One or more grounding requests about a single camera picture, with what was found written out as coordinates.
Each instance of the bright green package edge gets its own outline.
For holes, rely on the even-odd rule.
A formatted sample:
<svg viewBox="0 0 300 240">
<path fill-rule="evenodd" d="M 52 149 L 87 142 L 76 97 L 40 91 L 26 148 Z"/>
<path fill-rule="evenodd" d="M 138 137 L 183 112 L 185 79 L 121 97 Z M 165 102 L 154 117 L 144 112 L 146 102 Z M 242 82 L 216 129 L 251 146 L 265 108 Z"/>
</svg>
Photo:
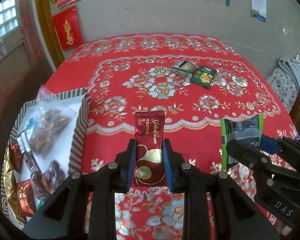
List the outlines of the bright green package edge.
<svg viewBox="0 0 300 240">
<path fill-rule="evenodd" d="M 260 135 L 259 135 L 259 143 L 261 142 L 261 135 L 263 131 L 263 114 L 258 114 L 259 118 L 259 130 L 260 130 Z M 221 119 L 221 136 L 226 136 L 226 124 L 225 124 L 225 119 Z M 225 171 L 227 169 L 228 165 L 228 152 L 226 150 L 227 143 L 222 144 L 222 160 L 221 160 L 221 170 Z"/>
</svg>

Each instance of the gold circle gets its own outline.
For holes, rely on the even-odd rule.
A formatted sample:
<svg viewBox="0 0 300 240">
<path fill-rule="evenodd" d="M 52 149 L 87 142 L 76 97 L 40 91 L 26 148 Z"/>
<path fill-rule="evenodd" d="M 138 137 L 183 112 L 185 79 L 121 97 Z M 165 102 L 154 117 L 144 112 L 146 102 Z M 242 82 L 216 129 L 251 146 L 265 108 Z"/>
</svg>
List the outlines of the gold circle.
<svg viewBox="0 0 300 240">
<path fill-rule="evenodd" d="M 152 176 L 152 172 L 147 166 L 141 166 L 136 170 L 136 176 L 139 179 L 149 179 Z"/>
</svg>

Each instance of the gold foil wrapper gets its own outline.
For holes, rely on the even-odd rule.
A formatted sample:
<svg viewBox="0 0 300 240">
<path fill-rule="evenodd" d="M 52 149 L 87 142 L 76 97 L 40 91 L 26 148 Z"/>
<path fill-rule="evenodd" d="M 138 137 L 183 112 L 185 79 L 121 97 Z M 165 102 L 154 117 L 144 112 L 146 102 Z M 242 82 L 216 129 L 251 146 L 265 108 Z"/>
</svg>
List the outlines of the gold foil wrapper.
<svg viewBox="0 0 300 240">
<path fill-rule="evenodd" d="M 21 206 L 18 201 L 16 181 L 13 175 L 13 168 L 11 164 L 11 152 L 9 146 L 6 148 L 6 153 L 3 160 L 3 181 L 4 189 L 6 191 L 8 206 L 12 211 L 14 217 L 21 224 L 25 224 L 25 218 L 21 214 Z"/>
</svg>

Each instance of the open box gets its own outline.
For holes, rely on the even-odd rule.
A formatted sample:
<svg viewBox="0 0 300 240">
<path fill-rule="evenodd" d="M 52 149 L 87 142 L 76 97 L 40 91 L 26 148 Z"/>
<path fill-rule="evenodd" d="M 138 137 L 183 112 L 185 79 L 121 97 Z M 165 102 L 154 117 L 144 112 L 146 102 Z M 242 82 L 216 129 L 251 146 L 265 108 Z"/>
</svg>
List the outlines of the open box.
<svg viewBox="0 0 300 240">
<path fill-rule="evenodd" d="M 56 160 L 60 164 L 60 168 L 66 176 L 73 171 L 81 170 L 82 148 L 91 97 L 86 88 L 66 91 L 46 98 L 36 99 L 23 104 L 23 107 L 18 114 L 10 133 L 8 145 L 11 147 L 17 138 L 17 135 L 24 130 L 26 120 L 31 116 L 35 106 L 40 100 L 51 101 L 52 98 L 57 98 L 63 101 L 63 104 L 69 106 L 75 111 L 75 117 L 58 133 L 58 137 L 53 142 L 51 147 L 40 155 L 35 155 L 34 158 L 38 163 L 40 170 L 45 172 L 52 160 Z M 16 183 L 30 179 L 30 171 L 23 159 L 20 173 L 13 171 Z M 1 177 L 1 200 L 3 213 L 15 224 L 18 228 L 22 228 L 10 208 L 8 207 L 7 197 L 4 188 L 3 176 Z"/>
</svg>

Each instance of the red tablecloth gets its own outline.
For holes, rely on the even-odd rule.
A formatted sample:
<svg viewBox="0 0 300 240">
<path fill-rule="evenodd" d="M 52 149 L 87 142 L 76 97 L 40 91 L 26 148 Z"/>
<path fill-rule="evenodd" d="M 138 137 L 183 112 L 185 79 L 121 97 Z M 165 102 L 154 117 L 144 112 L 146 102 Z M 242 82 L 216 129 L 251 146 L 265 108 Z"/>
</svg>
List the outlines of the red tablecloth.
<svg viewBox="0 0 300 240">
<path fill-rule="evenodd" d="M 207 89 L 169 69 L 178 59 L 218 72 Z M 293 138 L 296 130 L 265 79 L 222 41 L 186 34 L 138 34 L 80 46 L 46 83 L 54 93 L 88 87 L 93 99 L 84 141 L 82 172 L 112 162 L 134 138 L 134 113 L 164 109 L 164 137 L 201 171 L 221 169 L 221 118 L 242 121 L 264 114 L 263 134 Z M 288 166 L 273 155 L 273 163 Z M 253 199 L 251 170 L 228 173 Z M 181 239 L 183 194 L 167 187 L 133 187 L 116 194 L 117 238 Z M 275 218 L 265 212 L 274 223 Z"/>
</svg>

